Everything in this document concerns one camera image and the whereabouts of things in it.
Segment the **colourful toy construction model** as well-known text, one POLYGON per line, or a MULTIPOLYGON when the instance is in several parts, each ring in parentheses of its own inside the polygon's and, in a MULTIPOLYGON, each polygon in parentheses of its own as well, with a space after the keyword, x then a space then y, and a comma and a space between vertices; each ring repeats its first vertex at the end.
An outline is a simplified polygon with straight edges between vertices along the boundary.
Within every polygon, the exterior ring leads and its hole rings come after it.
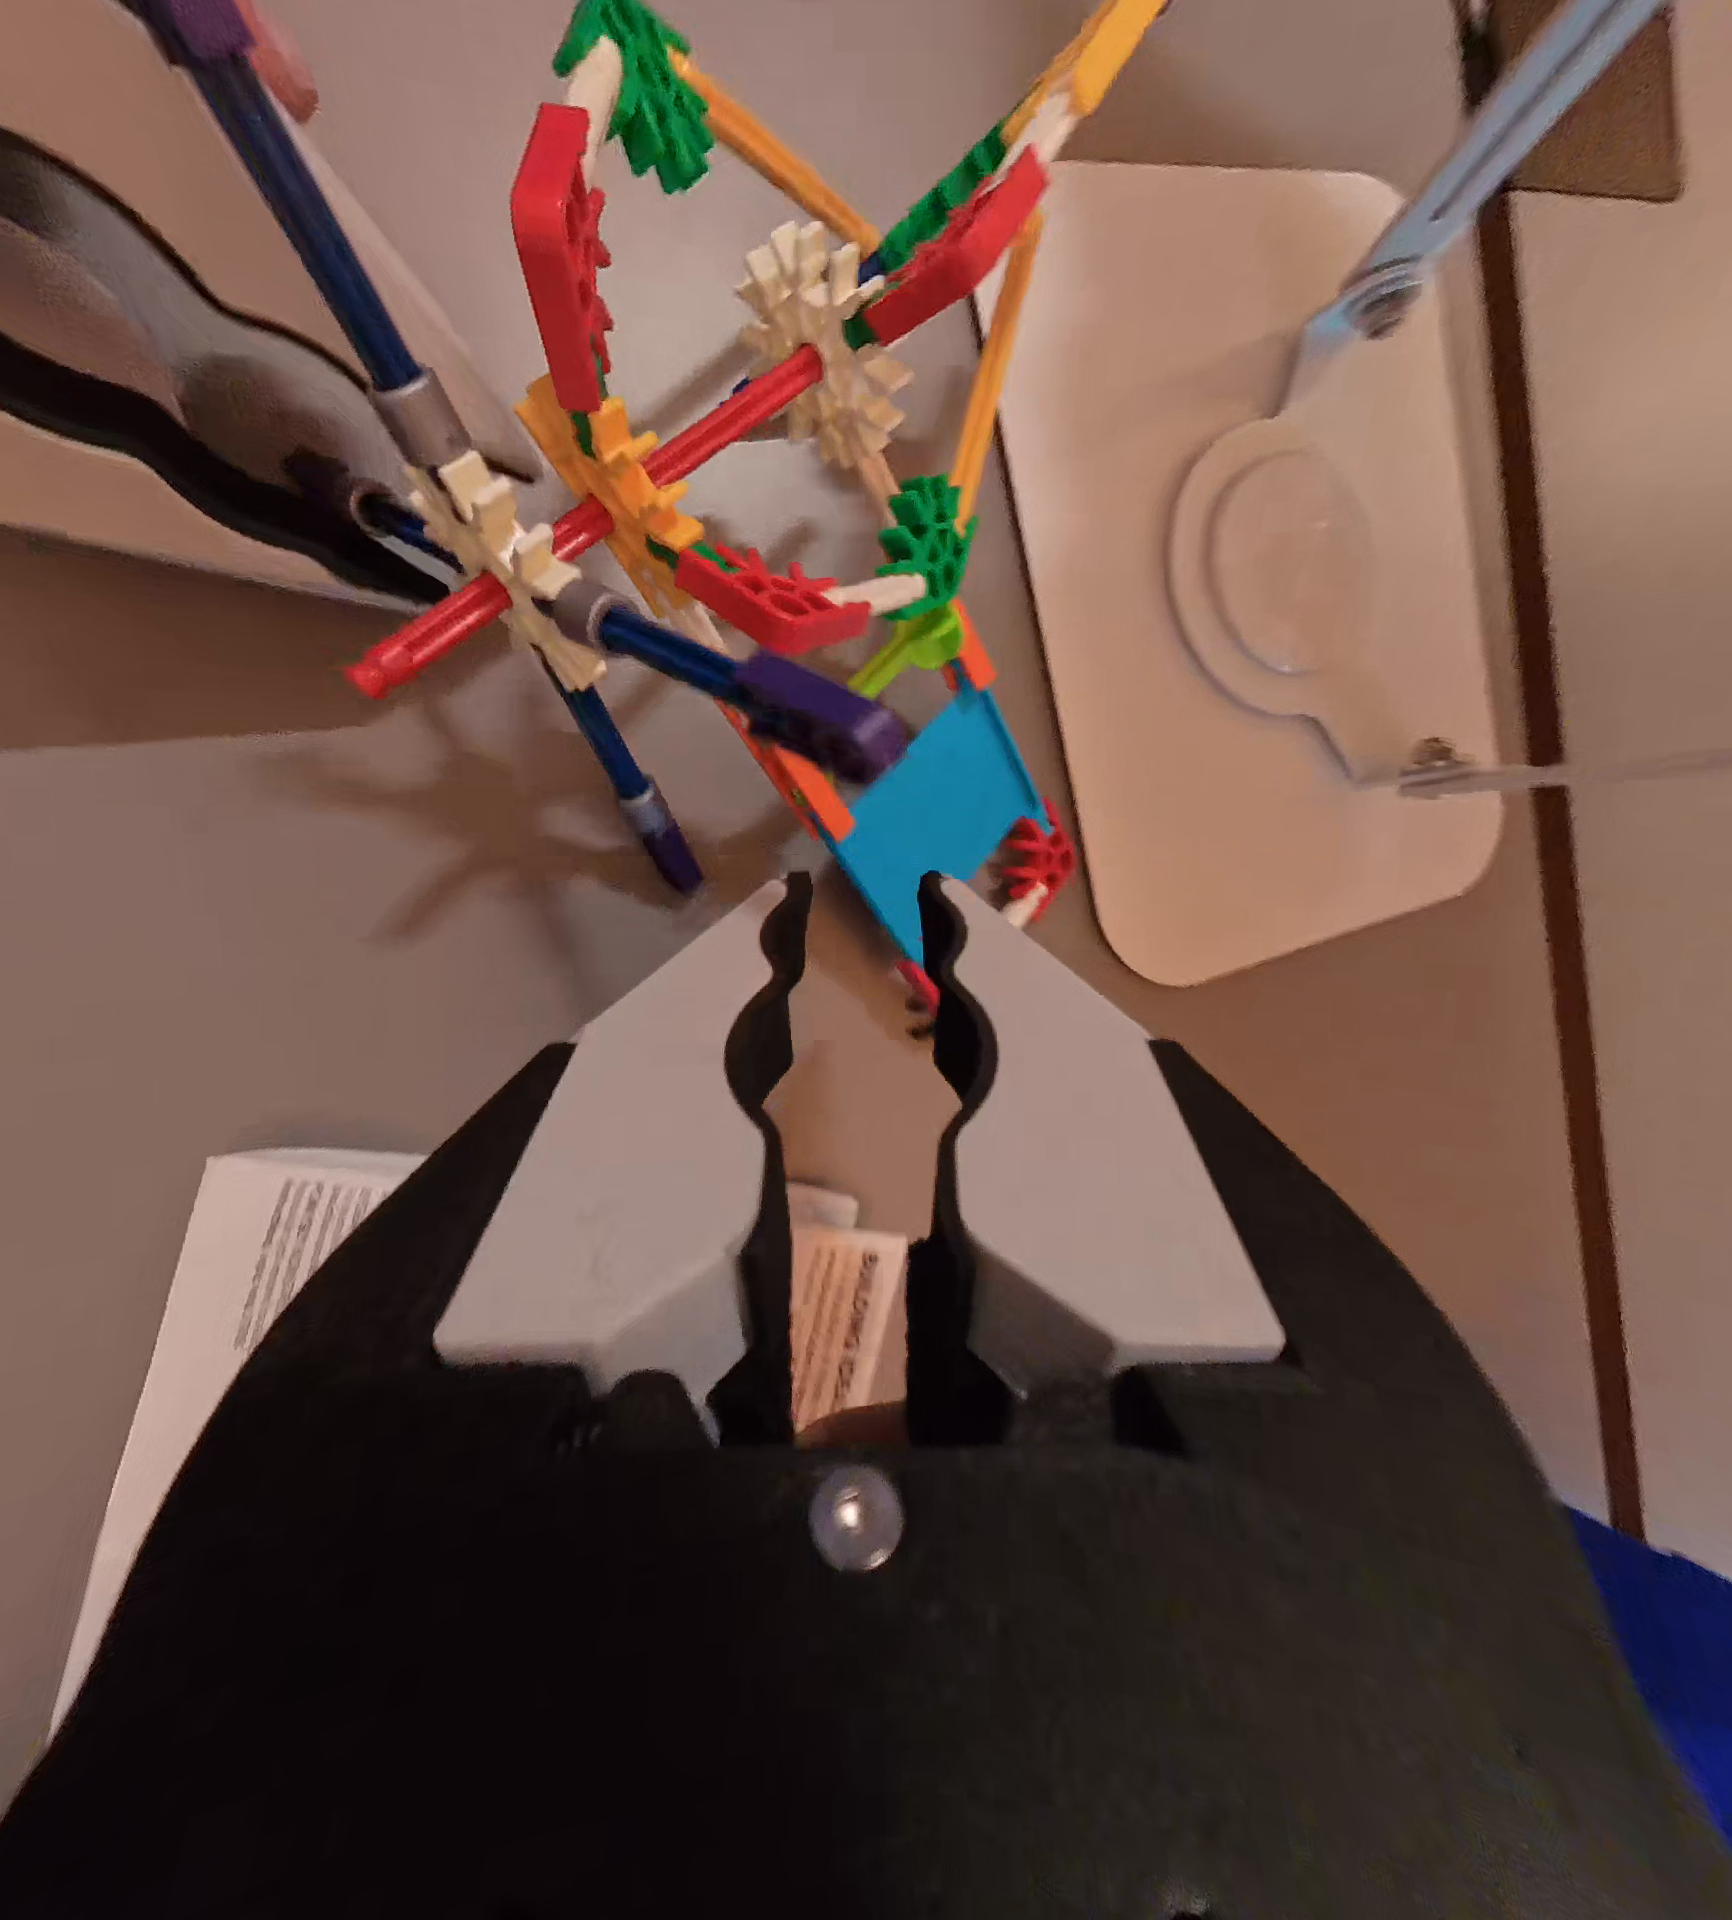
POLYGON ((503 626, 607 768, 657 875, 700 885, 657 784, 626 768, 596 698, 619 659, 723 711, 801 829, 824 846, 932 1007, 917 892, 994 872, 1028 924, 1074 850, 998 708, 964 607, 976 496, 1031 286, 1050 162, 1164 4, 1099 4, 1022 101, 879 234, 773 127, 734 101, 644 4, 582 4, 512 189, 512 234, 546 370, 516 422, 569 491, 520 526, 512 483, 474 453, 406 470, 406 503, 359 491, 357 518, 461 576, 377 640, 347 682, 381 699, 503 626), (609 390, 596 162, 686 191, 727 150, 803 217, 744 257, 748 377, 661 441, 609 390), (855 583, 768 564, 686 512, 686 483, 734 444, 782 431, 855 477, 879 518, 879 564, 855 583))

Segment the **white mount bracket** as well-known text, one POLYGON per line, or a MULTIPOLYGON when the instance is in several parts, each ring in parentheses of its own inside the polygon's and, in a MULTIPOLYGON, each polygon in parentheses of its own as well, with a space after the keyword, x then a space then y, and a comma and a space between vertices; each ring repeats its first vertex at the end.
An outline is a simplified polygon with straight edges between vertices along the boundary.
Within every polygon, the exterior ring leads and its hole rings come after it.
POLYGON ((1419 304, 1428 273, 1417 262, 1360 269, 1298 335, 1285 390, 1261 420, 1222 431, 1182 473, 1166 524, 1166 602, 1182 646, 1215 690, 1255 718, 1313 727, 1340 777, 1360 791, 1397 787, 1410 734, 1395 704, 1382 659, 1382 626, 1402 602, 1402 573, 1417 536, 1402 512, 1428 487, 1407 449, 1405 390, 1389 390, 1374 349, 1419 304), (1338 467, 1362 507, 1378 555, 1378 612, 1357 659, 1313 678, 1278 678, 1255 667, 1227 629, 1208 576, 1208 514, 1215 491, 1250 459, 1306 444, 1338 467))

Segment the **blue rod cross assembly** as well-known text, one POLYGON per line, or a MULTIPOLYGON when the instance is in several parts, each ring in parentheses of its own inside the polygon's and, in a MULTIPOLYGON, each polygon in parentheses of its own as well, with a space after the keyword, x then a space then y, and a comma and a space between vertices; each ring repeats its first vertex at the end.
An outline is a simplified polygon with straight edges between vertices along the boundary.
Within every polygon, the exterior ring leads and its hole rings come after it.
MULTIPOLYGON (((247 15, 235 4, 136 4, 135 12, 166 61, 190 77, 208 116, 325 300, 368 377, 373 414, 412 477, 437 480, 446 462, 474 455, 446 387, 406 347, 301 144, 280 129, 277 108, 253 70, 256 32, 247 15)), ((695 691, 730 694, 734 720, 755 723, 765 749, 806 749, 817 772, 876 778, 905 753, 910 737, 890 711, 846 690, 830 690, 806 668, 775 659, 761 659, 755 668, 711 667, 700 640, 671 635, 640 615, 619 615, 619 626, 631 640, 630 659, 666 668, 695 691)), ((558 694, 661 879, 679 896, 697 893, 700 861, 596 687, 568 682, 537 650, 530 629, 516 633, 516 650, 558 694)))

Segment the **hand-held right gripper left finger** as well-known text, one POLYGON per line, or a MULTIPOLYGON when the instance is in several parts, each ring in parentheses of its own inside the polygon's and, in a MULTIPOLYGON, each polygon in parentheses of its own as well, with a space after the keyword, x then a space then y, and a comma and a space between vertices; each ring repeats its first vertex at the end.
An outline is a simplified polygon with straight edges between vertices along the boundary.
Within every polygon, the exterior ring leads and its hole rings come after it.
POLYGON ((607 1394, 675 1378, 730 1441, 790 1419, 790 1229, 765 1101, 792 1066, 811 879, 761 883, 569 1044, 433 1346, 607 1394))

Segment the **clear suction dome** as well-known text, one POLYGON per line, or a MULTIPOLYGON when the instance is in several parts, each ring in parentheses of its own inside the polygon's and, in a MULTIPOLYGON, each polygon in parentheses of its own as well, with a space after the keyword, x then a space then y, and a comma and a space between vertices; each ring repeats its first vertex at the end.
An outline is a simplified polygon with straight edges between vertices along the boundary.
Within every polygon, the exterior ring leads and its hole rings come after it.
POLYGON ((1278 678, 1338 668, 1371 638, 1371 526, 1338 467, 1306 444, 1250 459, 1215 491, 1208 576, 1239 650, 1278 678))

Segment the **dark rectangular plate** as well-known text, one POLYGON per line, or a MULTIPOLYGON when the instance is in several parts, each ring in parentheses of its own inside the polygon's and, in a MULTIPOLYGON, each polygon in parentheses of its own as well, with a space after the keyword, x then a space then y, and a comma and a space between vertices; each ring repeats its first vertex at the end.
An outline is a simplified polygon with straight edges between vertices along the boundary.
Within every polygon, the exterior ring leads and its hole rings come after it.
POLYGON ((1544 136, 1511 185, 1641 206, 1670 206, 1684 195, 1670 4, 1544 136))

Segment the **instruction booklet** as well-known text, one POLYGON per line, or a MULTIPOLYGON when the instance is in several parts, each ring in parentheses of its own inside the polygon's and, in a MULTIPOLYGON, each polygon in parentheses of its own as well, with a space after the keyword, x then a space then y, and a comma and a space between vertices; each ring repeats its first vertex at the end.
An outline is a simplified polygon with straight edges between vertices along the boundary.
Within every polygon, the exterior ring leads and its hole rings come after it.
MULTIPOLYGON (((166 1311, 108 1485, 48 1735, 79 1694, 135 1555, 181 1460, 304 1281, 422 1165, 419 1156, 259 1146, 205 1165, 166 1311)), ((903 1392, 907 1238, 859 1203, 787 1184, 790 1419, 811 1430, 903 1392)))

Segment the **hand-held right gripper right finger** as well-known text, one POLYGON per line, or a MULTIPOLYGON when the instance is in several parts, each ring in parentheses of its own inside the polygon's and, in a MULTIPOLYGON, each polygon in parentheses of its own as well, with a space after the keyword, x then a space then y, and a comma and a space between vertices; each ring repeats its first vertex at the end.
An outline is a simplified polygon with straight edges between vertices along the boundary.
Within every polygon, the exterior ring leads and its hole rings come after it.
POLYGON ((1144 1025, 964 879, 917 893, 953 1097, 905 1287, 917 1446, 1002 1441, 1144 1370, 1258 1367, 1285 1326, 1144 1025))

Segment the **person's left hand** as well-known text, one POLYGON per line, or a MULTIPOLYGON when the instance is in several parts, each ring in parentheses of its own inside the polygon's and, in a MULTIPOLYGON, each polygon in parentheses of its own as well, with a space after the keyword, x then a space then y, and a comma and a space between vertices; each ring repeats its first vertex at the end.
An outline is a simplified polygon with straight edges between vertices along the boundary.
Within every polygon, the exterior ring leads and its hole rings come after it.
POLYGON ((243 0, 235 8, 253 37, 247 60, 256 77, 295 123, 309 123, 321 92, 295 37, 260 4, 243 0))

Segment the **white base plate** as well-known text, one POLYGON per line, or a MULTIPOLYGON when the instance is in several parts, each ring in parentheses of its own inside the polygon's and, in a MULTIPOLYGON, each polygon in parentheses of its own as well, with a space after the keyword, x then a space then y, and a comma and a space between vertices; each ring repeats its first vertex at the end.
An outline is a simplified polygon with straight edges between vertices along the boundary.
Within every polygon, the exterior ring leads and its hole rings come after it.
MULTIPOLYGON (((1368 174, 1056 162, 1000 444, 1099 927, 1191 987, 1464 893, 1492 792, 1351 787, 1300 723, 1227 704, 1166 602, 1166 524, 1222 431, 1268 417, 1298 330, 1402 196, 1368 174)), ((1424 497, 1382 659, 1421 749, 1497 753, 1445 300, 1378 344, 1424 497)))

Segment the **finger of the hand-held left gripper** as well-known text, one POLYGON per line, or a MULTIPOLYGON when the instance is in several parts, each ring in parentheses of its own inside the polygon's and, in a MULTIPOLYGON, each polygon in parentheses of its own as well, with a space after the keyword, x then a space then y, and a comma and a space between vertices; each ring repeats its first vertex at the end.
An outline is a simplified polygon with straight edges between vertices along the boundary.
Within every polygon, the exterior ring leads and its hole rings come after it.
POLYGON ((0 337, 253 480, 398 449, 277 219, 127 4, 0 4, 0 337))
POLYGON ((253 586, 427 605, 427 573, 336 508, 243 476, 158 403, 1 331, 0 526, 253 586))

